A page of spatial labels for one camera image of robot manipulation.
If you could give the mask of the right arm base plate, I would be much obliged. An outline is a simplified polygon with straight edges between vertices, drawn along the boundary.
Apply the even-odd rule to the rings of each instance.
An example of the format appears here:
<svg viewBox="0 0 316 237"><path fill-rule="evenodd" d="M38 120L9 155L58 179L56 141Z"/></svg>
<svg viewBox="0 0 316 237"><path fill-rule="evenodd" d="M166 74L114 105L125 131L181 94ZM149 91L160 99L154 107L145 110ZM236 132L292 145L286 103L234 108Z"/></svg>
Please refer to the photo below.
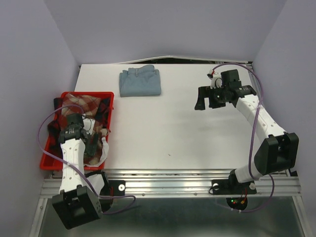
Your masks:
<svg viewBox="0 0 316 237"><path fill-rule="evenodd" d="M232 183L228 179L215 179L211 181L208 192L211 195L254 195L257 190L254 182Z"/></svg>

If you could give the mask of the red cream plaid skirt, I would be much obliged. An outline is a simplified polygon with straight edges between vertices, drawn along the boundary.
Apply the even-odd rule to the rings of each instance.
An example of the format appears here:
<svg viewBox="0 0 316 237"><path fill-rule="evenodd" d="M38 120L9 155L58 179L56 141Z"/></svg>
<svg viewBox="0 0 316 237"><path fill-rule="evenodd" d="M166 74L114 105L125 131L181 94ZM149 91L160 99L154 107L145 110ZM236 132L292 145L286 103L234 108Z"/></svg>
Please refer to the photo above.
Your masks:
<svg viewBox="0 0 316 237"><path fill-rule="evenodd" d="M91 135L90 144L94 146L84 154L84 165L99 167L107 158L109 145L107 136L110 132L114 96L111 93L75 94L66 93L62 99L63 109L59 117L60 128L66 127L66 116L83 111L84 129Z"/></svg>

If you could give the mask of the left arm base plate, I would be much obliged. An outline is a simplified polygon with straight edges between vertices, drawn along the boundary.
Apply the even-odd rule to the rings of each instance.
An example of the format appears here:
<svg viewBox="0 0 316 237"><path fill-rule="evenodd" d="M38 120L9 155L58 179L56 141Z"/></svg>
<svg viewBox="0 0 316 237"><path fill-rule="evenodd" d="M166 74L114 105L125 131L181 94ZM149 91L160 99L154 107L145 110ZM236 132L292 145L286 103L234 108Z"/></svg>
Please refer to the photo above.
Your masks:
<svg viewBox="0 0 316 237"><path fill-rule="evenodd" d="M90 180L90 183L93 185L95 191L100 196L124 196L125 195L125 181L124 180L109 180L103 181L99 180Z"/></svg>

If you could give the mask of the light blue denim skirt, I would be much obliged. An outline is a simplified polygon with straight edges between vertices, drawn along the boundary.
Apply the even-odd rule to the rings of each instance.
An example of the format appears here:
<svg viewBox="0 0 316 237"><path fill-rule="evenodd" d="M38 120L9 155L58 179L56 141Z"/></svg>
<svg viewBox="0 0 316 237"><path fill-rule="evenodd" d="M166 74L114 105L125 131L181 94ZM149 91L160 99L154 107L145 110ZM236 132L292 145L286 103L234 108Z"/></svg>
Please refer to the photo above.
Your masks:
<svg viewBox="0 0 316 237"><path fill-rule="evenodd" d="M119 74L120 97L160 96L160 72L154 65L129 68Z"/></svg>

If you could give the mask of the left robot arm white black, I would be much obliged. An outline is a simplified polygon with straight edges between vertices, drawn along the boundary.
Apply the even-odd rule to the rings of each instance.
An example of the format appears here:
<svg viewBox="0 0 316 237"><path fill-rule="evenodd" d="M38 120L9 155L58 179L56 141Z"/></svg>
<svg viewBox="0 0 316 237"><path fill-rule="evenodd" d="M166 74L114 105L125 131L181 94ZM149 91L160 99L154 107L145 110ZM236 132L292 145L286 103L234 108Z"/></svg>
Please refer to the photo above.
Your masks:
<svg viewBox="0 0 316 237"><path fill-rule="evenodd" d="M66 116L67 125L60 132L59 143L63 156L62 182L59 194L52 197L52 205L66 229L98 220L113 204L100 200L98 195L106 194L110 182L102 177L93 182L93 189L84 175L85 141L89 134L84 129L80 114Z"/></svg>

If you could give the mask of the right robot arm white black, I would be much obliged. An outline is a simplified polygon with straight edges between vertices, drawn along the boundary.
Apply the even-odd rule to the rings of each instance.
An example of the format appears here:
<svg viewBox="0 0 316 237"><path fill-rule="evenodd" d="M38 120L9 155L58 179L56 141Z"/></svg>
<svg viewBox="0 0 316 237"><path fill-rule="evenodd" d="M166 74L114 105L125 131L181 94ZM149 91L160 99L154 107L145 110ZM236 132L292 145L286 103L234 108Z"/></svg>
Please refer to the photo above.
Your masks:
<svg viewBox="0 0 316 237"><path fill-rule="evenodd" d="M255 194L254 182L265 175L294 167L299 138L286 132L260 105L256 91L250 85L242 85L237 70L208 73L210 86L198 88L196 111L205 110L205 99L212 109L233 106L252 125L252 137L261 143L247 165L234 169L227 179L212 180L209 192L213 195L238 195L249 191Z"/></svg>

